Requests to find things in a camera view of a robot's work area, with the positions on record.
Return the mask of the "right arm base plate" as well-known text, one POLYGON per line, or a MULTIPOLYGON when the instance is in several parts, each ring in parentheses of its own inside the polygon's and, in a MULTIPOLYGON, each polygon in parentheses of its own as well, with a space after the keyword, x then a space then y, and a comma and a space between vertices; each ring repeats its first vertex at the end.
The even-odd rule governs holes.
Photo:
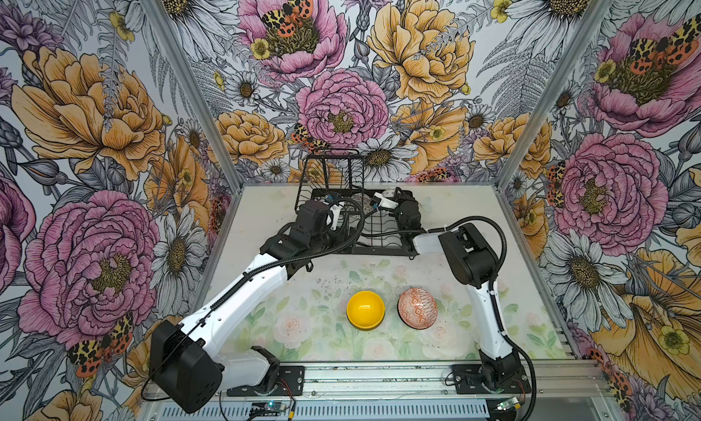
POLYGON ((522 366, 513 375, 499 376, 485 372, 478 364, 453 364, 447 382, 452 383, 458 395, 525 395, 531 391, 531 381, 522 366))

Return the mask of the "yellow bowl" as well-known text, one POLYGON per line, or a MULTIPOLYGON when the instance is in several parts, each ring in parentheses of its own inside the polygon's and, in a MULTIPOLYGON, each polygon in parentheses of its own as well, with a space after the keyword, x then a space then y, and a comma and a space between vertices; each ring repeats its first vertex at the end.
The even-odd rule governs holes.
POLYGON ((377 328, 385 317, 384 300, 373 291, 359 291, 347 303, 346 316, 350 324, 358 330, 370 331, 377 328))

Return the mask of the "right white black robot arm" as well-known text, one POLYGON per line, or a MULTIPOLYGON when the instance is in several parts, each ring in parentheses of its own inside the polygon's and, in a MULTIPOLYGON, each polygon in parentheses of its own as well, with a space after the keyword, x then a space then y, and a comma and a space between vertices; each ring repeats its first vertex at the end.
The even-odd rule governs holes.
POLYGON ((480 215, 426 230, 411 192, 396 187, 382 195, 389 198, 381 206, 395 219, 394 235, 407 240, 418 255, 443 254, 454 278, 467 287, 480 331, 481 384, 489 391, 506 389, 523 375, 523 367, 518 346, 503 324, 498 300, 498 273, 507 256, 504 231, 496 221, 480 215))

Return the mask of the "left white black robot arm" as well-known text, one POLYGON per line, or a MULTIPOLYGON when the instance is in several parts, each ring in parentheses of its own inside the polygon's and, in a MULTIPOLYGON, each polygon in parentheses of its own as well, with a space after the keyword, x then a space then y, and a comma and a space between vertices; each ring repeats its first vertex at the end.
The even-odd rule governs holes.
POLYGON ((304 203, 296 220, 269 238, 225 291, 178 324, 156 327, 149 381, 188 414, 230 389, 273 392, 279 382, 279 359, 261 346, 227 355, 227 339, 297 271, 312 271, 314 260, 353 247, 364 223, 363 206, 350 198, 304 203))

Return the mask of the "brown dotted patterned bowl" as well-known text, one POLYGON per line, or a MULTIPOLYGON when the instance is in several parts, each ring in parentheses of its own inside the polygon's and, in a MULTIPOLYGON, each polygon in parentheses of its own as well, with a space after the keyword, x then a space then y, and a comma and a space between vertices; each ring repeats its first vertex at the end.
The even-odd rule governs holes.
MULTIPOLYGON (((372 206, 372 199, 369 196, 362 193, 356 193, 350 198, 363 208, 363 214, 365 215, 365 218, 368 218, 377 212, 377 209, 372 206)), ((350 209, 349 218, 351 221, 357 221, 360 218, 359 209, 357 209, 356 207, 352 207, 350 209)))

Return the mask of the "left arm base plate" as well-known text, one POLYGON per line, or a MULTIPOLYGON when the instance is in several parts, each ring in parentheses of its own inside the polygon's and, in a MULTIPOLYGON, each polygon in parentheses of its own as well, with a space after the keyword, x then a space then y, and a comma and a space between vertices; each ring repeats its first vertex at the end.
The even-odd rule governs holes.
POLYGON ((267 373, 261 384, 239 386, 226 390, 227 397, 301 397, 306 368, 304 366, 279 366, 277 373, 267 373))

